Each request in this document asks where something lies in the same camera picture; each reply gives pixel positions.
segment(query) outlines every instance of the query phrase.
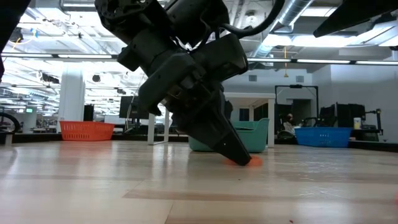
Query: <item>laundry basket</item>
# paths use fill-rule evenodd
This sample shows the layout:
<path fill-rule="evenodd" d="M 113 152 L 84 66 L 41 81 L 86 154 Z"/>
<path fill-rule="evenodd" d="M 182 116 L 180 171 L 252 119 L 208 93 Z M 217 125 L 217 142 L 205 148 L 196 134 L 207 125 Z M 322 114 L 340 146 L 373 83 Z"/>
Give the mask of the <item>laundry basket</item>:
<path fill-rule="evenodd" d="M 251 130 L 236 130 L 242 143 L 249 152 L 263 152 L 266 150 L 266 141 L 268 137 L 268 118 L 262 118 L 259 121 L 232 121 L 234 128 L 249 128 Z M 211 152 L 208 146 L 189 137 L 189 146 L 193 151 Z"/>
<path fill-rule="evenodd" d="M 65 141 L 103 141 L 112 138 L 114 124 L 92 121 L 60 121 Z"/>
<path fill-rule="evenodd" d="M 297 142 L 304 146 L 348 147 L 352 128 L 296 128 Z"/>

